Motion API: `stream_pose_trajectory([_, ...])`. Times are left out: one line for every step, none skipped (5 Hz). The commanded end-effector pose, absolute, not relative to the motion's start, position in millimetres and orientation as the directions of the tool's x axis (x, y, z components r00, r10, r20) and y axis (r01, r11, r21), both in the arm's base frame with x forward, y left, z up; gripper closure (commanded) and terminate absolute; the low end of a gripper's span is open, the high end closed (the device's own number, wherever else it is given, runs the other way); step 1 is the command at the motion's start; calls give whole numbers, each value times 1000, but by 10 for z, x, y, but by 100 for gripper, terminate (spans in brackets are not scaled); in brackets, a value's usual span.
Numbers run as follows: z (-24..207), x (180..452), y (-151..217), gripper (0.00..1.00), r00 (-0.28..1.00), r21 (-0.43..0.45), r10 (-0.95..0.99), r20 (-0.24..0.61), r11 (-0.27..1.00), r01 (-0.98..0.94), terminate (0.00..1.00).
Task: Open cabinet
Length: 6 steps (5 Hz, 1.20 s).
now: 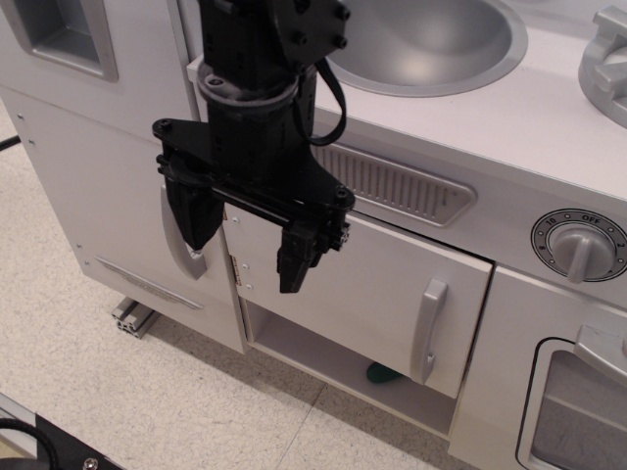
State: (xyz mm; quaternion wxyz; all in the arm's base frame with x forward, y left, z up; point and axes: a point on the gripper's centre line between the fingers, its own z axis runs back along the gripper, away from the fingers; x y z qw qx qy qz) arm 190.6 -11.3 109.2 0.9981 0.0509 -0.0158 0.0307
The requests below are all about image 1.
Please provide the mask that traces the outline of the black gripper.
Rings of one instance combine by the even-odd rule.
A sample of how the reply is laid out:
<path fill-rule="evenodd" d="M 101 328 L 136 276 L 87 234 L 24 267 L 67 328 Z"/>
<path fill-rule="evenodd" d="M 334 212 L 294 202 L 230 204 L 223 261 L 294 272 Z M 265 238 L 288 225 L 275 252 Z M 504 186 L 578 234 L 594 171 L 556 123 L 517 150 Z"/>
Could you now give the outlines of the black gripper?
<path fill-rule="evenodd" d="M 353 193 L 318 164 L 312 148 L 339 139 L 342 114 L 323 137 L 313 134 L 314 97 L 269 107 L 208 106 L 206 122 L 160 118 L 152 131 L 169 207 L 185 243 L 200 251 L 231 204 L 282 228 L 277 253 L 281 294 L 298 293 L 321 254 L 348 238 Z"/>

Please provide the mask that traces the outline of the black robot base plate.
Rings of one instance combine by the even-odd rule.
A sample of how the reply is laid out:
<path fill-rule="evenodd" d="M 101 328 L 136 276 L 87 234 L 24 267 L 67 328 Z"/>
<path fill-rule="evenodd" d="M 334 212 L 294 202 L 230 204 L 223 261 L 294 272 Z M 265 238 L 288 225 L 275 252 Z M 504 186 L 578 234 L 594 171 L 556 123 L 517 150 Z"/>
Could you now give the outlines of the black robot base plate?
<path fill-rule="evenodd" d="M 123 469 L 36 412 L 1 394 L 2 469 Z"/>

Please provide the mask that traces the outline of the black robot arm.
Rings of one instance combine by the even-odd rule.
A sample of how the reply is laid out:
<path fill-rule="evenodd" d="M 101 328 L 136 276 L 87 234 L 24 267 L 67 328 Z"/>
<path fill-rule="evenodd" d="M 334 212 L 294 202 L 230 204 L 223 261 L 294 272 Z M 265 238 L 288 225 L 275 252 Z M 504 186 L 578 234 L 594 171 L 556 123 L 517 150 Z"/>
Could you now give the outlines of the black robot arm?
<path fill-rule="evenodd" d="M 314 135 L 315 88 L 343 90 L 328 56 L 347 44 L 350 10 L 339 1 L 203 1 L 203 61 L 197 84 L 204 122 L 161 118 L 164 208 L 181 249 L 199 251 L 216 235 L 226 205 L 279 225 L 279 289 L 300 290 L 309 269 L 348 236 L 354 194 L 314 158 L 337 141 L 340 119 Z"/>

